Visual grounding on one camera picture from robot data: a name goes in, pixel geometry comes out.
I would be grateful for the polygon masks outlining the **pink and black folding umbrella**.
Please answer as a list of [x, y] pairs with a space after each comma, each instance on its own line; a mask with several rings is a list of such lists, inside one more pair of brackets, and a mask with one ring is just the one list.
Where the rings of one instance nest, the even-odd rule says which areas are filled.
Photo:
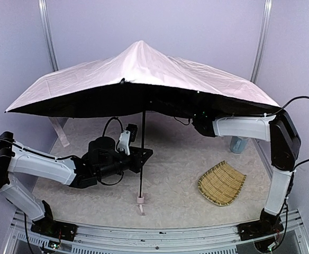
[[245, 78], [167, 56], [144, 41], [119, 55], [38, 78], [7, 109], [46, 117], [96, 118], [154, 111], [191, 119], [202, 135], [272, 140], [279, 105]]

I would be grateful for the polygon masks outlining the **aluminium front rail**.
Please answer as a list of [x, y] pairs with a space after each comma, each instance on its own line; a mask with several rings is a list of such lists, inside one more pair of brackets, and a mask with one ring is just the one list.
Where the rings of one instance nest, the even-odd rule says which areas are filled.
[[258, 253], [278, 234], [242, 240], [237, 224], [181, 229], [128, 229], [78, 224], [73, 241], [25, 231], [31, 222], [14, 214], [2, 253]]

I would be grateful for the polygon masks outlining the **aluminium corner post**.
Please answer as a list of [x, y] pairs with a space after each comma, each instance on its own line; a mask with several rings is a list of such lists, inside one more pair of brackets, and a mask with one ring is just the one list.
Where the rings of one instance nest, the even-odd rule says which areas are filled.
[[255, 60], [253, 63], [253, 69], [250, 77], [250, 81], [253, 83], [257, 82], [259, 70], [263, 58], [263, 51], [265, 49], [265, 42], [268, 35], [268, 27], [270, 23], [271, 17], [271, 10], [272, 10], [272, 3], [273, 0], [265, 0], [264, 7], [263, 7], [263, 15], [262, 15], [262, 22], [260, 27], [259, 39], [258, 39], [258, 46], [256, 51]]
[[50, 26], [49, 16], [48, 16], [47, 1], [38, 0], [38, 6], [39, 6], [41, 23], [42, 23], [42, 27], [44, 31], [44, 37], [45, 37], [46, 45], [47, 45], [47, 52], [48, 52], [49, 60], [51, 63], [51, 68], [53, 71], [58, 71], [59, 67], [57, 63], [56, 52], [53, 46], [51, 26]]

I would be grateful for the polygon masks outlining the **white and blue cup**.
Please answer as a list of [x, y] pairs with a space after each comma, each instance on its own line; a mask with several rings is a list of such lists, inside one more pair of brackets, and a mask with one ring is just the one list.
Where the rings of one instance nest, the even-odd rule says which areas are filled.
[[244, 151], [249, 138], [233, 136], [230, 143], [230, 150], [233, 153], [240, 154]]

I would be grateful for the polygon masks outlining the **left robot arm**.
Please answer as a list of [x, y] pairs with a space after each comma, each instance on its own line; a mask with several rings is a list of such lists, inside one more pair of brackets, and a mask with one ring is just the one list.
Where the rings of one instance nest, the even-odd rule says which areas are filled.
[[32, 221], [33, 232], [54, 238], [72, 238], [77, 226], [56, 221], [50, 205], [34, 197], [15, 174], [51, 179], [77, 189], [104, 185], [104, 178], [123, 177], [126, 170], [140, 173], [152, 156], [151, 149], [131, 146], [133, 140], [131, 133], [124, 131], [118, 142], [107, 136], [91, 141], [82, 157], [56, 157], [15, 141], [12, 132], [3, 132], [0, 135], [0, 194]]

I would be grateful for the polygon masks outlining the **right aluminium corner post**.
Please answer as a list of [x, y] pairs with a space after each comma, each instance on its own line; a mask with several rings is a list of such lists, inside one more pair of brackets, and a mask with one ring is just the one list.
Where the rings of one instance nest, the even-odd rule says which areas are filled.
[[271, 17], [271, 10], [272, 10], [272, 3], [273, 0], [265, 0], [264, 7], [263, 7], [263, 15], [262, 15], [262, 22], [260, 27], [259, 39], [258, 39], [258, 46], [256, 51], [255, 60], [253, 63], [253, 69], [250, 77], [250, 81], [253, 83], [257, 82], [259, 70], [263, 58], [263, 51], [265, 49], [265, 42], [268, 35], [268, 27], [270, 23]]

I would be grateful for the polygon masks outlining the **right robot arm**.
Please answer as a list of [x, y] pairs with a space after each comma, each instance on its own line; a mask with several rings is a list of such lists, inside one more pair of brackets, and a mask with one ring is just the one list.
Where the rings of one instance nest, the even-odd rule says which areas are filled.
[[295, 165], [301, 139], [292, 119], [285, 110], [262, 116], [195, 115], [194, 128], [206, 137], [240, 137], [255, 140], [255, 146], [271, 184], [260, 218], [244, 226], [249, 232], [267, 234], [278, 224], [283, 206], [293, 187]]

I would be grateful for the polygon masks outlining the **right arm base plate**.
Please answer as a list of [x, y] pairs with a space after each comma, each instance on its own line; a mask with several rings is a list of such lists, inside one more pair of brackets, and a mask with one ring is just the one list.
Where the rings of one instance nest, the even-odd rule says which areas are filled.
[[273, 226], [264, 226], [259, 221], [241, 223], [238, 225], [241, 241], [264, 237], [283, 230], [284, 227], [281, 222], [277, 222]]

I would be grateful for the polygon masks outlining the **woven bamboo tray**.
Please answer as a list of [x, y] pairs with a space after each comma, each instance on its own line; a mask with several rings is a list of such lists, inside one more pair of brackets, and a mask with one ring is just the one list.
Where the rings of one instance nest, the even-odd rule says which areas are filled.
[[246, 178], [245, 174], [223, 160], [200, 177], [197, 188], [211, 203], [228, 206], [240, 194]]

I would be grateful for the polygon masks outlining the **left aluminium corner post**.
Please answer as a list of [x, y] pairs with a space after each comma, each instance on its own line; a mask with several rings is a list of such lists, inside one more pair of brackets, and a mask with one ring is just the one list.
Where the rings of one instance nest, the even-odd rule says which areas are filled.
[[53, 71], [58, 71], [59, 67], [57, 63], [56, 52], [53, 46], [51, 26], [50, 26], [49, 16], [48, 16], [47, 1], [38, 0], [38, 6], [39, 6], [41, 23], [42, 23], [42, 27], [44, 31], [44, 37], [45, 37], [46, 45], [47, 45], [47, 52], [48, 52], [49, 60], [51, 63], [51, 68]]

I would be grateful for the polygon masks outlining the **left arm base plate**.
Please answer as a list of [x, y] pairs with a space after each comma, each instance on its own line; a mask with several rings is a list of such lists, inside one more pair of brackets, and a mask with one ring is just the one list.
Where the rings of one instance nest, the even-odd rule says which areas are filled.
[[31, 231], [59, 240], [74, 241], [78, 226], [71, 223], [54, 221], [52, 223], [33, 223]]

